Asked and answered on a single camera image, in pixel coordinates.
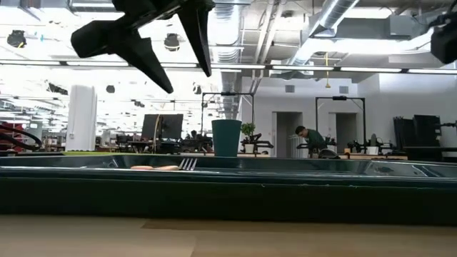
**computer monitor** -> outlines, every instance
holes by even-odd
[[[181,138],[183,128],[183,114],[146,114],[144,115],[143,130],[141,132],[142,138],[153,138],[154,128],[156,121],[159,119],[157,125],[156,137],[162,138]]]

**metal frame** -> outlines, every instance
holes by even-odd
[[[366,142],[366,112],[365,112],[365,97],[345,97],[345,96],[325,96],[316,97],[316,130],[318,131],[318,102],[319,99],[331,99],[333,101],[347,101],[347,100],[361,100],[362,101],[362,114],[363,114],[363,144]]]
[[[201,129],[200,133],[203,134],[203,119],[204,119],[204,104],[205,104],[205,96],[206,95],[212,95],[212,96],[251,96],[252,102],[251,108],[252,108],[252,113],[251,113],[251,122],[254,123],[254,93],[231,93],[231,92],[221,92],[221,93],[201,93]]]

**planter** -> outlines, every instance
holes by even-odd
[[[237,157],[241,121],[215,120],[213,126],[214,156]]]
[[[254,153],[254,145],[252,143],[247,143],[244,145],[245,153]]]

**white column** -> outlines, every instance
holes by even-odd
[[[70,90],[66,151],[95,149],[97,94],[93,86],[74,85]]]

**green shirt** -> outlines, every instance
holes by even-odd
[[[322,150],[327,148],[326,142],[323,139],[323,137],[320,135],[319,132],[313,129],[308,129],[308,137],[306,137],[306,140],[308,141],[309,149],[317,148],[319,150]]]

